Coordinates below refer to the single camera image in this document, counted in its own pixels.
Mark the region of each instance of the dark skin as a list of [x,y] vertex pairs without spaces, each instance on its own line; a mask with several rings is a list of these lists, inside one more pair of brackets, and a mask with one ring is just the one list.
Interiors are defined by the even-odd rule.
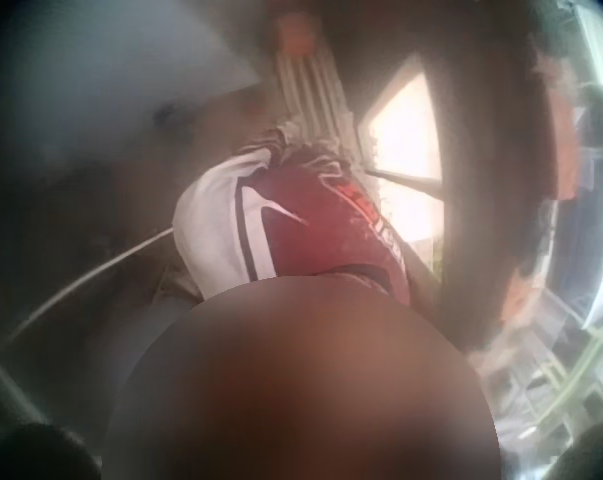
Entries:
[[[196,368],[170,382],[178,393],[163,408],[179,420],[169,429],[162,420],[169,432],[154,436],[172,445],[168,478],[400,480],[463,469],[498,478],[472,371],[388,296],[339,279],[278,278],[218,295],[195,317],[173,337],[205,338]],[[162,342],[150,357],[165,364],[178,349]]]

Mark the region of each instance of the window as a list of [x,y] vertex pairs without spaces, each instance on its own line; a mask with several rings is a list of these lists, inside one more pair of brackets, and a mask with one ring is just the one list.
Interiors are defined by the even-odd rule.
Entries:
[[[441,182],[437,128],[421,65],[410,58],[381,93],[359,127],[371,169]],[[443,202],[413,188],[377,179],[382,214],[440,277]]]

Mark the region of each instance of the metal bar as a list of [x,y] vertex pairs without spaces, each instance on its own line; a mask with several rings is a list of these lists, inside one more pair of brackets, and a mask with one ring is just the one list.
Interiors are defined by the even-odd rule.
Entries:
[[375,168],[364,169],[365,173],[377,178],[383,178],[389,182],[403,185],[404,187],[412,188],[430,195],[433,198],[443,200],[443,188],[441,182],[429,178],[412,177],[400,173],[387,172],[385,170],[377,170]]
[[5,348],[8,344],[12,343],[14,341],[14,339],[17,338],[26,328],[28,328],[35,321],[37,321],[39,318],[41,318],[48,310],[50,310],[55,305],[57,305],[59,302],[61,302],[61,300],[63,300],[68,295],[70,295],[74,291],[76,291],[79,287],[83,286],[85,283],[89,282],[97,275],[112,268],[117,263],[125,260],[129,256],[134,255],[135,253],[137,253],[140,250],[143,250],[145,247],[153,244],[157,240],[165,237],[166,235],[170,235],[173,232],[173,230],[174,229],[172,227],[168,228],[167,230],[164,230],[163,232],[155,235],[154,237],[149,238],[145,242],[141,242],[136,247],[133,247],[130,250],[123,252],[120,255],[117,255],[112,260],[109,260],[109,261],[105,262],[104,264],[99,265],[98,267],[90,270],[88,273],[80,276],[79,278],[77,278],[75,281],[73,281],[69,285],[63,287],[61,290],[59,290],[57,293],[55,293],[52,297],[50,297],[48,300],[46,300],[44,303],[42,303],[34,312],[32,312],[30,314],[30,316],[28,318],[26,318],[23,322],[21,322],[19,325],[17,325],[17,327],[9,335],[7,335],[7,337],[2,342],[0,342],[0,350]]
[[0,365],[0,400],[16,423],[48,423],[46,416]]

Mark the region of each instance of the nike swoosh logo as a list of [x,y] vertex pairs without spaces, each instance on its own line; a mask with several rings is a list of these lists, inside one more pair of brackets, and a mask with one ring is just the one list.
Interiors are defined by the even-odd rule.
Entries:
[[286,217],[308,225],[304,219],[286,210],[281,205],[267,198],[263,198],[259,192],[251,187],[242,187],[241,195],[243,197],[243,215],[245,218],[245,230],[248,237],[250,251],[254,261],[258,279],[274,278],[276,272],[270,254],[270,246],[265,234],[265,225],[263,224],[262,210],[271,208]]

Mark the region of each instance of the white cable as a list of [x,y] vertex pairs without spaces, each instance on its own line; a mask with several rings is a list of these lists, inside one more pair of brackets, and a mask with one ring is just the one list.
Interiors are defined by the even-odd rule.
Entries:
[[12,343],[14,341],[14,339],[17,338],[26,328],[28,328],[30,325],[32,325],[32,323],[34,323],[36,320],[41,318],[41,316],[43,316],[48,310],[50,310],[57,303],[59,303],[65,297],[70,295],[72,292],[74,292],[77,288],[82,286],[84,283],[89,282],[90,280],[92,280],[94,277],[96,277],[100,273],[102,273],[105,270],[109,269],[110,267],[116,265],[117,263],[121,262],[122,260],[125,260],[130,255],[134,255],[139,250],[143,250],[148,245],[151,245],[152,243],[165,237],[166,235],[170,235],[173,232],[173,230],[174,229],[172,227],[168,228],[167,230],[164,230],[163,232],[155,235],[154,237],[146,240],[145,242],[142,242],[142,243],[138,244],[137,246],[131,248],[130,250],[127,250],[127,251],[123,252],[122,254],[114,257],[112,260],[109,260],[106,263],[99,265],[95,269],[90,270],[85,275],[82,275],[81,277],[77,278],[71,284],[63,287],[61,290],[59,290],[57,293],[55,293],[52,297],[50,297],[50,299],[48,299],[46,302],[41,304],[39,306],[39,308],[37,308],[34,312],[32,312],[30,314],[30,316],[28,316],[27,319],[25,319],[23,322],[21,322],[12,331],[12,333],[10,333],[2,342],[0,342],[0,350],[5,348],[8,344]]

